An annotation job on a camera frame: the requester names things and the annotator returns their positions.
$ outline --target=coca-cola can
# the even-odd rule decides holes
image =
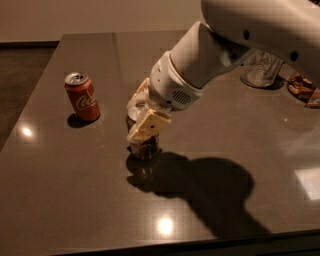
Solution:
[[[84,72],[72,72],[65,78],[64,87],[79,119],[92,122],[99,118],[100,109],[94,96],[93,83]]]

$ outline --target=glossy table surface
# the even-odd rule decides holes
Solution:
[[[1,255],[320,228],[319,110],[279,81],[274,90],[245,86],[244,67],[210,81],[198,102],[173,113],[157,159],[130,156],[127,101],[182,35],[62,38],[0,153]],[[102,113],[84,127],[68,123],[63,85],[72,71],[90,75]]]

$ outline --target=floor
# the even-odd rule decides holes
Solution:
[[[0,151],[55,48],[0,48]]]

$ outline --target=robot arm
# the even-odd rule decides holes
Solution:
[[[320,85],[320,8],[309,0],[202,0],[208,25],[196,22],[153,66],[128,103],[136,121],[128,141],[141,143],[255,49],[273,53]]]

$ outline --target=can lid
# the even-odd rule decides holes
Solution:
[[[66,76],[65,82],[68,85],[77,86],[86,82],[88,78],[88,74],[84,72],[72,72]]]

